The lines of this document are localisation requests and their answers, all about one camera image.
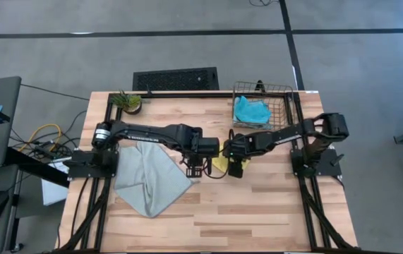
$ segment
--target small succulent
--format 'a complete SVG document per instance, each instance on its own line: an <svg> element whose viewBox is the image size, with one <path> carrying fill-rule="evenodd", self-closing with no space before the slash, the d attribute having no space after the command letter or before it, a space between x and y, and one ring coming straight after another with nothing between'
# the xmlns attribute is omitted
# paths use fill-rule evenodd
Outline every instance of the small succulent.
<svg viewBox="0 0 403 254"><path fill-rule="evenodd" d="M141 100L140 95L128 95L123 90L119 90L119 94L112 97L112 103L124 111L135 109L140 105Z"/></svg>

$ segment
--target yellow cable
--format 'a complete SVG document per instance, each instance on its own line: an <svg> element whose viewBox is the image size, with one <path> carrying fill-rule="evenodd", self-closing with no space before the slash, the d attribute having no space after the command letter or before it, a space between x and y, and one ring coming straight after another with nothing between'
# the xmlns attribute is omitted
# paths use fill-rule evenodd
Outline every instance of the yellow cable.
<svg viewBox="0 0 403 254"><path fill-rule="evenodd" d="M46 128L46 127L50 127L50 126L53 126L53 127L57 128L57 130L59 130L59 135L57 136L56 141L55 141L55 143L58 143L60 140L60 137L61 137L61 129L60 129L60 126L58 126L54 123L49 123L49 124L40 126L36 131L33 132L33 134L30 136L29 140L27 141L27 143L30 143L40 130L42 130L43 128ZM27 144L24 144L21 148L18 149L18 151L22 152L26 146L27 146ZM52 151L54 148L55 148L55 144L51 146L49 151Z"/></svg>

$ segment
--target white paper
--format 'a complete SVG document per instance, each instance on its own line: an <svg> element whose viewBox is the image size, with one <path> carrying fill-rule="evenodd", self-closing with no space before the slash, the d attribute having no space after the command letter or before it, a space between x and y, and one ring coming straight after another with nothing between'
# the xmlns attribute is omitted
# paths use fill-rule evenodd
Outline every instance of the white paper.
<svg viewBox="0 0 403 254"><path fill-rule="evenodd" d="M54 163L49 163L49 166L56 168L64 173L68 173L69 168L63 164L63 162L68 159L70 159L70 157L56 159L54 160ZM43 190L43 205L52 205L58 201L65 200L66 196L68 195L67 188L55 183L51 183L49 181L41 179L41 185Z"/></svg>

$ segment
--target plant pot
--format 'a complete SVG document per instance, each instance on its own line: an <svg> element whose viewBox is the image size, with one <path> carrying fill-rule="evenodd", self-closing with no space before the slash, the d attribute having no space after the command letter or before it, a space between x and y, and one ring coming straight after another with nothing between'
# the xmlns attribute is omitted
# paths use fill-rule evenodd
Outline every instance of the plant pot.
<svg viewBox="0 0 403 254"><path fill-rule="evenodd" d="M123 111L126 112L126 114L134 115L140 113L140 110L142 110L142 102L140 102L140 105L138 105L135 109L132 110L129 109L128 111L126 110Z"/></svg>

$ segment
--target wheel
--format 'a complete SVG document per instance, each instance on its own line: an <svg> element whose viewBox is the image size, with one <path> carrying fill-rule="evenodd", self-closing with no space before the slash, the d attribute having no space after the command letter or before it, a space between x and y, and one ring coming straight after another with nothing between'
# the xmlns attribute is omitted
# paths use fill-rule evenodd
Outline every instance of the wheel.
<svg viewBox="0 0 403 254"><path fill-rule="evenodd" d="M18 251L22 250L24 245L22 243L17 243L13 250L10 250L10 253L17 253Z"/></svg>

